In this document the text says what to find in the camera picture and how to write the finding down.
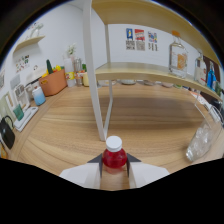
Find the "white shelf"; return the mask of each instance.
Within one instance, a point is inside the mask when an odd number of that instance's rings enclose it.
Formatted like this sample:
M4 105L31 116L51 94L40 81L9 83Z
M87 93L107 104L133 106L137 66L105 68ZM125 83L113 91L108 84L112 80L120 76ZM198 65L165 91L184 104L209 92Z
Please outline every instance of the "white shelf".
M33 38L30 38L28 40L24 40L23 42L19 43L17 46L16 46L16 49L14 50L14 52L26 47L26 46L29 46L31 44L36 44L38 43L40 40L42 40L45 36L39 36L39 37L33 37Z

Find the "shelf leg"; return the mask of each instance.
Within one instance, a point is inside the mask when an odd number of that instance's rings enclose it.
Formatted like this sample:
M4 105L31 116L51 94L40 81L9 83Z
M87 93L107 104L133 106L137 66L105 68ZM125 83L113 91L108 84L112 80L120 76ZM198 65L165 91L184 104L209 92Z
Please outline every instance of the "shelf leg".
M107 138L107 132L108 132L108 127L110 123L110 115L111 115L111 110L112 110L112 105L113 105L113 92L112 92L112 81L109 80L109 91L110 91L110 103L107 111L107 116L104 124L104 135L105 138Z
M100 140L106 141L98 90L97 90L95 68L93 63L93 50L92 50L92 38L91 38L91 10L92 10L92 0L85 0L83 8L83 39L84 39L86 66L88 68L89 88Z
M106 40L107 62L111 62L108 25L105 25L105 40ZM109 103L109 107L108 107L108 111L107 111L106 120L104 123L105 138L107 138L107 132L108 132L108 127L109 127L109 123L110 123L110 115L111 115L111 110L112 110L112 105L113 105L113 91L112 91L112 81L111 80L109 80L109 93L110 93L110 103Z

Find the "red bottle cap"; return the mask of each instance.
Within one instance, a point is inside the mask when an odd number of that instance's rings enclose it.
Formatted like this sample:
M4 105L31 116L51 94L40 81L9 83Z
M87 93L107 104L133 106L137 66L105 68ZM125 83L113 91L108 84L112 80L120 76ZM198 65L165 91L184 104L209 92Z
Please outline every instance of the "red bottle cap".
M106 140L106 146L110 152L118 152L122 148L122 140L118 136L110 136Z

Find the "table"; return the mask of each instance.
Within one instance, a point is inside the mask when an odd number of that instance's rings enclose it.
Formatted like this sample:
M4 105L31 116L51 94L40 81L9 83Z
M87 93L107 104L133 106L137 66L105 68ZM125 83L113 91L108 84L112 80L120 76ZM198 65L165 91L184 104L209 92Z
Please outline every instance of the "table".
M105 122L109 102L108 87L98 89ZM170 173L190 163L187 146L203 117L194 107L189 91L160 85L113 86L114 104L108 135L123 140L127 153L144 163L166 168ZM206 113L202 105L199 108ZM105 142L99 141L88 87L65 88L39 107L24 130L15 131L16 142L9 159L37 166L59 176L62 170L83 165L101 154ZM216 145L195 163L221 158L224 134ZM129 189L126 168L112 176L103 168L101 189Z

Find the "orange basket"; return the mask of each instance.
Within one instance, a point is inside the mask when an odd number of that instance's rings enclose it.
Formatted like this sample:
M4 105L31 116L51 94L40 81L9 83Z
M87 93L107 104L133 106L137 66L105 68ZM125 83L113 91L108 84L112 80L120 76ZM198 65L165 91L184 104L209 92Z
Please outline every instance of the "orange basket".
M53 96L67 86L65 70L62 69L40 78L39 83L45 96Z

